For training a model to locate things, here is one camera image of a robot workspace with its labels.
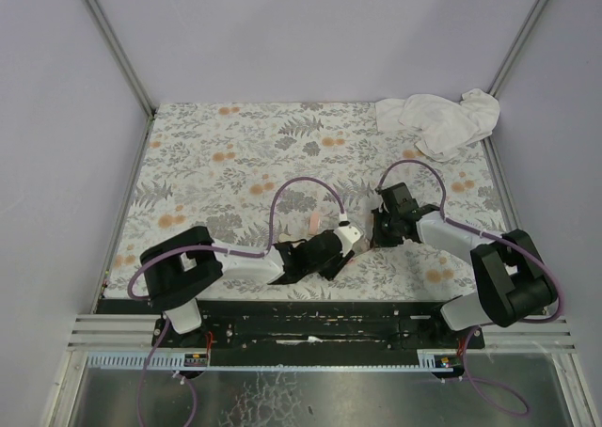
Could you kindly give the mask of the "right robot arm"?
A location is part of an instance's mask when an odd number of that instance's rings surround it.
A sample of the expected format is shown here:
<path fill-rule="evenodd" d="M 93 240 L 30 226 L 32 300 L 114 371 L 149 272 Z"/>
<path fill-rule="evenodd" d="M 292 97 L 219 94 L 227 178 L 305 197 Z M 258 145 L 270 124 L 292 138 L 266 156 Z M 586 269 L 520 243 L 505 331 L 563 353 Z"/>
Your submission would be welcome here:
<path fill-rule="evenodd" d="M 381 205 L 372 210 L 372 246 L 395 247 L 407 241 L 443 250 L 469 264 L 474 293 L 440 308 L 453 331 L 475 325 L 508 327 L 560 302 L 552 278 L 528 233 L 515 229 L 497 237 L 442 215 L 434 204 L 420 206 L 405 183 L 378 188 Z"/>

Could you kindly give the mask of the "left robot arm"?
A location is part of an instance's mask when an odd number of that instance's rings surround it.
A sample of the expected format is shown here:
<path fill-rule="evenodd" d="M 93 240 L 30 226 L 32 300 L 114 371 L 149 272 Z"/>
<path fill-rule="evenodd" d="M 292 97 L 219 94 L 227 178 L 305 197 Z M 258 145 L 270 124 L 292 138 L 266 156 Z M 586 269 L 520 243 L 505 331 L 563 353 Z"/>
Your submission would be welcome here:
<path fill-rule="evenodd" d="M 290 285 L 311 274 L 332 280 L 354 257 L 361 238 L 360 230 L 345 221 L 308 240 L 273 244 L 265 252 L 215 240 L 198 226 L 147 249 L 140 263 L 150 305 L 184 335 L 201 327 L 197 296 L 218 280 Z"/>

